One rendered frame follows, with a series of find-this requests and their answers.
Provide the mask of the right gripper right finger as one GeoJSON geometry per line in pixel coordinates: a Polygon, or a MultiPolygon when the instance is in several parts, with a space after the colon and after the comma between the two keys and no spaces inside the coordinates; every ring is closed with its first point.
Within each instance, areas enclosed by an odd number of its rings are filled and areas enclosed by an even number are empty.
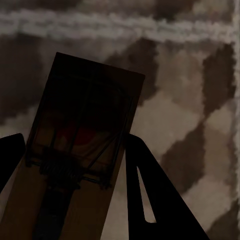
{"type": "Polygon", "coordinates": [[[210,240],[144,141],[125,134],[129,240],[210,240]],[[145,220],[139,168],[156,223],[145,220]]]}

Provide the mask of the mousetrap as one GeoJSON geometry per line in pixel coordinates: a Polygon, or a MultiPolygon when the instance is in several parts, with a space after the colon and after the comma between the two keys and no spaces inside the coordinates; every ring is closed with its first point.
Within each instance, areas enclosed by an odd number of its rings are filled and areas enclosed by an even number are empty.
{"type": "Polygon", "coordinates": [[[0,240],[100,240],[145,74],[56,52],[0,240]]]}

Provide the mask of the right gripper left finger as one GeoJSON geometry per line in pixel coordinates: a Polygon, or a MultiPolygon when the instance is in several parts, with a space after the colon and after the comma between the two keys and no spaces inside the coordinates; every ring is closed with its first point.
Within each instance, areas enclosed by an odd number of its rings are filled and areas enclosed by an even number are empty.
{"type": "Polygon", "coordinates": [[[0,194],[26,152],[21,133],[0,138],[0,194]]]}

